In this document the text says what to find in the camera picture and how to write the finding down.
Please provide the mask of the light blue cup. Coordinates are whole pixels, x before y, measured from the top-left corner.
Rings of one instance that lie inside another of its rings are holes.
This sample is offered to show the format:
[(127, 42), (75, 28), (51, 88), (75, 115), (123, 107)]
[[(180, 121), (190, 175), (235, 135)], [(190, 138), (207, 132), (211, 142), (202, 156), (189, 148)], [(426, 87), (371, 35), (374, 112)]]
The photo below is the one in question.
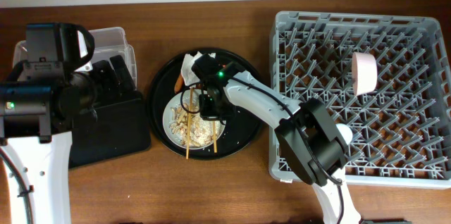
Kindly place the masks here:
[(342, 135), (344, 141), (346, 142), (346, 145), (349, 145), (352, 142), (352, 138), (353, 138), (353, 133), (352, 133), (351, 128), (342, 123), (338, 123), (336, 125), (336, 127), (339, 130), (340, 134)]

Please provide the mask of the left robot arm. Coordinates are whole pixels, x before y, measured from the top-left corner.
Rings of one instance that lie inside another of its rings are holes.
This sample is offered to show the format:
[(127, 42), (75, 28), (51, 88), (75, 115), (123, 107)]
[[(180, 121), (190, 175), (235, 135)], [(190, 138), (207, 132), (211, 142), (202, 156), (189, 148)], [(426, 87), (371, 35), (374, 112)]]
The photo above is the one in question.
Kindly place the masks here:
[(136, 72), (121, 27), (27, 26), (1, 83), (1, 160), (14, 223), (69, 223), (70, 168), (148, 147)]

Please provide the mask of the pink bowl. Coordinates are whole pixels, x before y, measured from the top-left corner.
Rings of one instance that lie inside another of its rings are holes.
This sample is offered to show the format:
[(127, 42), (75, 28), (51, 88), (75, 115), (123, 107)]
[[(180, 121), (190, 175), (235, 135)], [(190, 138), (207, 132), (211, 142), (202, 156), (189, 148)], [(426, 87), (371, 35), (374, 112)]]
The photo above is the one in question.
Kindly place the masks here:
[(352, 88), (355, 96), (375, 90), (378, 79), (377, 63), (372, 54), (352, 54)]

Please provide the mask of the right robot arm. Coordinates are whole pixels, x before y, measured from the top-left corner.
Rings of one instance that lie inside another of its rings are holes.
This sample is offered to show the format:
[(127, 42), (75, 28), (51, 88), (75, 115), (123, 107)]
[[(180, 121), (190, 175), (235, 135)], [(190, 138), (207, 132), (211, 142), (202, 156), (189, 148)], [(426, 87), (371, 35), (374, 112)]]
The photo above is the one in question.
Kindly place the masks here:
[(324, 223), (360, 223), (345, 179), (352, 130), (336, 123), (318, 99), (290, 99), (258, 81), (240, 64), (215, 57), (187, 56), (185, 85), (200, 86), (198, 113), (205, 120), (231, 121), (243, 108), (273, 129), (292, 172), (311, 185)]

